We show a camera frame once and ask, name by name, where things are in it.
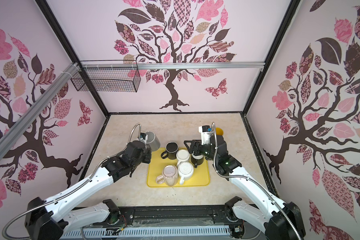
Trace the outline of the grey ceramic mug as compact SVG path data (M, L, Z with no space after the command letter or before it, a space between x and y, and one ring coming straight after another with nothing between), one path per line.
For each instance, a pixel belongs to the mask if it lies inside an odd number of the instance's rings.
M161 143L157 135L151 131L147 131L145 132L145 134L146 134L145 137L146 143L151 148L152 152L159 150L161 147Z

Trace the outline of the blue butterfly mug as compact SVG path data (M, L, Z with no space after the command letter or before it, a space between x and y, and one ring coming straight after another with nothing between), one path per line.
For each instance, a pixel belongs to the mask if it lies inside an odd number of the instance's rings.
M214 133L215 133L214 138L217 140L218 143L224 140L224 137L223 137L224 131L222 129L216 128L214 130Z

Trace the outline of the pink iridescent mug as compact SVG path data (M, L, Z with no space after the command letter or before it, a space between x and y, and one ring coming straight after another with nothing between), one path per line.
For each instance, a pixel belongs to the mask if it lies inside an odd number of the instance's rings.
M166 184L169 187L175 186L178 182L178 169L176 166L168 165L163 168L162 174L157 176L156 183Z

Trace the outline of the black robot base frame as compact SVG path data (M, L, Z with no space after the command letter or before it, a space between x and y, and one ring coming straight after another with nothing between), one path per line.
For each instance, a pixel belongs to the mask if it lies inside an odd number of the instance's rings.
M43 210L41 219L36 222L37 230L31 237L36 240L58 240L63 234L78 227L102 224L108 227L128 226L134 222L166 220L207 219L213 223L234 226L248 222L265 234L269 240L296 240L304 237L300 209L294 204L283 204L282 210L271 211L271 217L261 220L261 212L254 204L248 205L241 198L234 197L224 205L207 206L159 206L159 207L117 207L112 200L87 208L74 208L62 220L54 220L51 210Z

